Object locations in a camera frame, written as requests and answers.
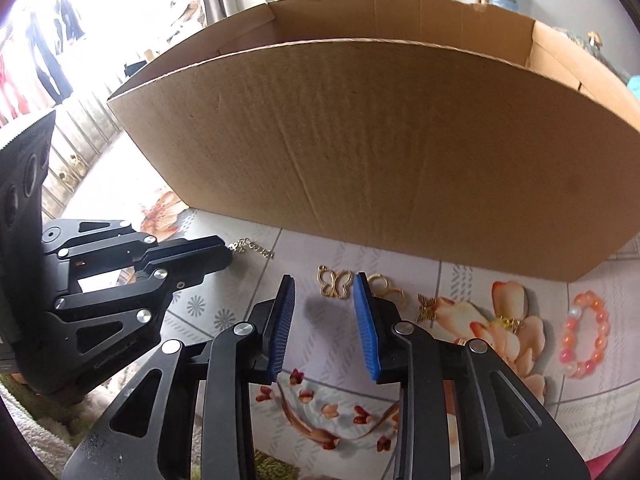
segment silver bolt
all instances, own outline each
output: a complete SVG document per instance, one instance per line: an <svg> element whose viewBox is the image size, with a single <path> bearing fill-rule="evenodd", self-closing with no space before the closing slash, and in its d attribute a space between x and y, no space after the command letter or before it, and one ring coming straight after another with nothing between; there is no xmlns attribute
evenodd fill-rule
<svg viewBox="0 0 640 480"><path fill-rule="evenodd" d="M469 348L471 348L471 351L476 354L484 354L489 349L482 339L472 339L469 341Z"/></svg>
<svg viewBox="0 0 640 480"><path fill-rule="evenodd" d="M401 321L400 323L396 323L394 327L396 332L402 335L409 335L414 333L414 324L409 323L408 321Z"/></svg>
<svg viewBox="0 0 640 480"><path fill-rule="evenodd" d="M182 348L182 343L177 339L169 339L169 341L162 343L162 352L165 354L175 354L180 348Z"/></svg>
<svg viewBox="0 0 640 480"><path fill-rule="evenodd" d="M146 308L139 310L138 313L136 314L136 319L138 320L138 322L142 324L145 324L151 321L152 317L153 316L151 315L151 312L149 312L149 310L147 310Z"/></svg>
<svg viewBox="0 0 640 480"><path fill-rule="evenodd" d="M234 334L236 335L249 335L254 331L254 326L251 323L238 323L234 327Z"/></svg>
<svg viewBox="0 0 640 480"><path fill-rule="evenodd" d="M156 269L154 270L153 277L157 278L158 280L164 280L167 274L168 272L166 272L166 269Z"/></svg>

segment white bead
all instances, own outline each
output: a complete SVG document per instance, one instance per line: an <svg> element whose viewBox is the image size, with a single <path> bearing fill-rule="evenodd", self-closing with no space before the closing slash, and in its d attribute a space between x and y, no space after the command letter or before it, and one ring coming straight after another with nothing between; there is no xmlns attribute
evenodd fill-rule
<svg viewBox="0 0 640 480"><path fill-rule="evenodd" d="M567 363L564 365L564 374L567 377L571 377L573 374L575 374L575 371L578 369L578 363L575 361L571 361L570 363Z"/></svg>
<svg viewBox="0 0 640 480"><path fill-rule="evenodd" d="M582 315L582 309L579 306L572 306L569 309L569 317L575 317L575 319L580 319Z"/></svg>

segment floral tablecloth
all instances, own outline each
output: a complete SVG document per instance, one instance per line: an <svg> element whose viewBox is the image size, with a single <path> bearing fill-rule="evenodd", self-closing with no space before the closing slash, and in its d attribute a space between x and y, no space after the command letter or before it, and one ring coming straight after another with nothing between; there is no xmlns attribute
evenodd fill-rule
<svg viewBox="0 0 640 480"><path fill-rule="evenodd" d="M274 251L273 260L254 251L236 254L227 269L176 292L162 338L186 344L213 338L247 318L252 305L273 298L283 274L293 276L296 309L284 369L271 388L252 386L252 421L255 447L299 466L303 476L390 479L396 443L398 387L369 380L353 304L320 294L320 265L392 278L407 294L401 314L414 322L417 295L435 298L441 315L422 326L452 342L472 336L490 342L586 460L620 446L640 418L640 368L633 359L640 353L637 240L574 283L356 246L186 208L126 136L87 177L65 217L127 219L161 238L247 237ZM609 345L593 374L569 379L556 357L557 341L573 298L587 290L606 302ZM524 335L495 320L505 312L524 312ZM585 317L576 348L581 356L591 353L596 337L593 317ZM458 445L452 415L449 420L456 478Z"/></svg>

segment beaded bracelet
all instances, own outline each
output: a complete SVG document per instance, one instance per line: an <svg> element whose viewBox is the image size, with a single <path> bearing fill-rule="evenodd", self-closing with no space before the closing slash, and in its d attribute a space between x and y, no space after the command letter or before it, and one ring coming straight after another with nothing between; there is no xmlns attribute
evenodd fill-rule
<svg viewBox="0 0 640 480"><path fill-rule="evenodd" d="M586 361L576 361L574 355L574 346L576 343L575 329L578 326L578 320L582 315L582 310L591 307L596 313L596 322L598 323L598 337L594 341L594 351L591 358ZM581 379L585 375L593 373L596 365L604 359L604 350L607 347L607 336L611 330L611 326L607 319L609 313L604 308L604 301L592 290L588 290L583 294L578 294L574 299L574 306L569 309L569 316L564 322L564 333L561 339L561 350L558 356L560 362L564 365L564 374L567 377Z"/></svg>

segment cardboard box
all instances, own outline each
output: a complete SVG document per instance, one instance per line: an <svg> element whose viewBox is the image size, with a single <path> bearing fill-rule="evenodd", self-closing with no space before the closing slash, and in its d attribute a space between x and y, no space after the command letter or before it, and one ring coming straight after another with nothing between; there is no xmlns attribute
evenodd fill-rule
<svg viewBox="0 0 640 480"><path fill-rule="evenodd" d="M543 23L453 0L282 0L110 107L189 205L553 280L640 231L640 102Z"/></svg>

